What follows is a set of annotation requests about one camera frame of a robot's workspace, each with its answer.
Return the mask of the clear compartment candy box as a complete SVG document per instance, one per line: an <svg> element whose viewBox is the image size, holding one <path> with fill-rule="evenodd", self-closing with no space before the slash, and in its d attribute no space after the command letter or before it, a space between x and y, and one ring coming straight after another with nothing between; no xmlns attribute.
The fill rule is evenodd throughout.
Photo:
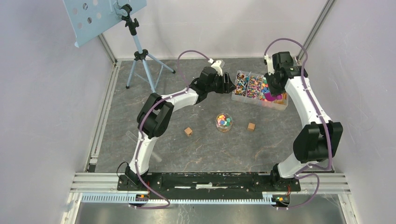
<svg viewBox="0 0 396 224"><path fill-rule="evenodd" d="M289 97L284 100L269 102L264 97L264 92L269 85L263 75L246 71L237 71L234 82L236 89L232 92L231 100L284 111L289 104Z"/></svg>

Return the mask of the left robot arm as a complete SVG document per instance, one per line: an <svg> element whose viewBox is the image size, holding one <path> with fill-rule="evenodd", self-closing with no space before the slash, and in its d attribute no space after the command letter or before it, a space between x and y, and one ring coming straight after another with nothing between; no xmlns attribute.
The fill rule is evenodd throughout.
<svg viewBox="0 0 396 224"><path fill-rule="evenodd" d="M199 77L181 91L159 95L152 93L137 116L138 141L125 175L135 190L147 184L146 174L154 145L169 126L173 112L190 105L196 105L207 98L210 92L228 94L236 89L229 74L220 73L213 67L204 67Z"/></svg>

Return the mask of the magenta plastic scoop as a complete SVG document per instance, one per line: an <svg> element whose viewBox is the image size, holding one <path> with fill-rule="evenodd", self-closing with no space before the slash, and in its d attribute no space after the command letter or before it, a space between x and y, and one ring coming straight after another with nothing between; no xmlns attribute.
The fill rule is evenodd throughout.
<svg viewBox="0 0 396 224"><path fill-rule="evenodd" d="M281 93L281 94L275 96L275 95L272 95L270 89L268 88L264 92L263 97L269 102L274 102L274 101L284 100L285 98L287 98L287 93L284 92L284 93Z"/></svg>

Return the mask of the clear glass jar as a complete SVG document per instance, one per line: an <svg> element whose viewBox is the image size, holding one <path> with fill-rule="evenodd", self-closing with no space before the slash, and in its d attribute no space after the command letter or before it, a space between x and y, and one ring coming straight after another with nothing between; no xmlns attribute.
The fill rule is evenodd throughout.
<svg viewBox="0 0 396 224"><path fill-rule="evenodd" d="M217 130L222 133L230 131L233 125L233 119L228 113L219 114L215 121Z"/></svg>

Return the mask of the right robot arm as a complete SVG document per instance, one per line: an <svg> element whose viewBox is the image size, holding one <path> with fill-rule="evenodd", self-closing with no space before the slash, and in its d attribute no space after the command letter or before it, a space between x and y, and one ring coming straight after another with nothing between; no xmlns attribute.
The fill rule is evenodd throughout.
<svg viewBox="0 0 396 224"><path fill-rule="evenodd" d="M265 79L273 98L287 93L297 109L302 130L293 141L293 152L271 170L270 185L284 189L309 168L330 170L343 126L325 113L317 100L303 65L295 65L288 51L264 55Z"/></svg>

